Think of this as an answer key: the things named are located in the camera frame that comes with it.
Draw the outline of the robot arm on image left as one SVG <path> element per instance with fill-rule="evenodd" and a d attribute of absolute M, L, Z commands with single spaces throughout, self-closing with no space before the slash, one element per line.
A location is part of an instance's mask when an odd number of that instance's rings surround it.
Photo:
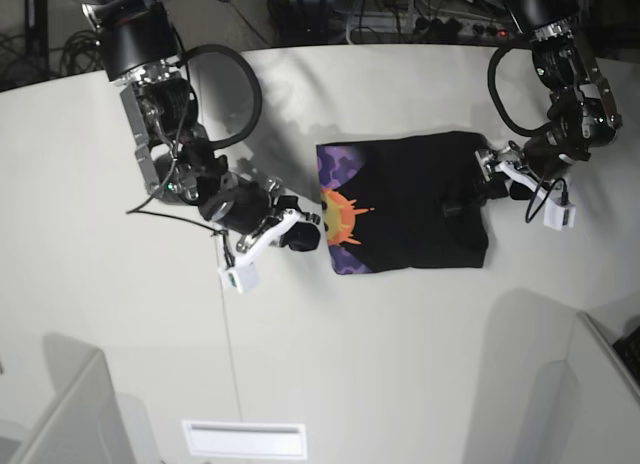
<path fill-rule="evenodd" d="M 122 88 L 120 97 L 149 199 L 194 207 L 222 231 L 243 236 L 247 248 L 284 224 L 270 243 L 297 252 L 315 250 L 319 217 L 302 211 L 297 198 L 279 196 L 235 174 L 221 153 L 249 137 L 262 114 L 262 89 L 246 59 L 219 44 L 185 50 L 163 0 L 92 0 L 83 11 L 96 31 L 109 81 Z M 246 123 L 218 140 L 209 139 L 198 121 L 190 79 L 190 63 L 206 54 L 235 64 L 251 96 Z M 285 224 L 287 218 L 292 221 Z"/>

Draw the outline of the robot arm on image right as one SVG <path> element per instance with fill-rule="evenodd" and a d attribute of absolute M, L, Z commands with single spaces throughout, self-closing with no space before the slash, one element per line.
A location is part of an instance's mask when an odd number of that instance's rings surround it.
<path fill-rule="evenodd" d="M 510 196 L 511 177 L 501 169 L 511 165 L 533 180 L 535 191 L 569 182 L 571 167 L 586 162 L 591 149 L 611 144 L 622 126 L 611 86 L 576 19 L 576 0 L 500 0 L 518 34 L 491 56 L 487 87 L 503 123 L 525 138 L 523 146 L 509 143 L 500 151 L 476 154 L 474 189 L 480 202 Z M 548 89 L 547 121 L 536 128 L 517 124 L 497 89 L 497 68 L 511 50 L 527 44 L 541 83 Z"/>

